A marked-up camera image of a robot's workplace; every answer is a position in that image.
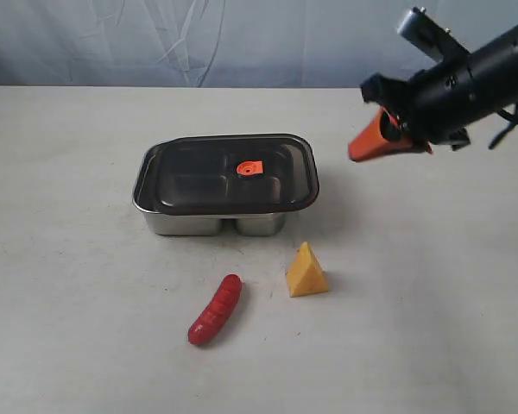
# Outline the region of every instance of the transparent lid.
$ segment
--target transparent lid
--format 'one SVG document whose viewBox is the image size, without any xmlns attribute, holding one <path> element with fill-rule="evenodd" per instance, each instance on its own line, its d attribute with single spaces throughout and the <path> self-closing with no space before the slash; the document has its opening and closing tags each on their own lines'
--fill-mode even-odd
<svg viewBox="0 0 518 414">
<path fill-rule="evenodd" d="M 295 135 L 180 138 L 155 164 L 155 209 L 169 215 L 300 210 L 319 194 L 311 147 Z"/>
</svg>

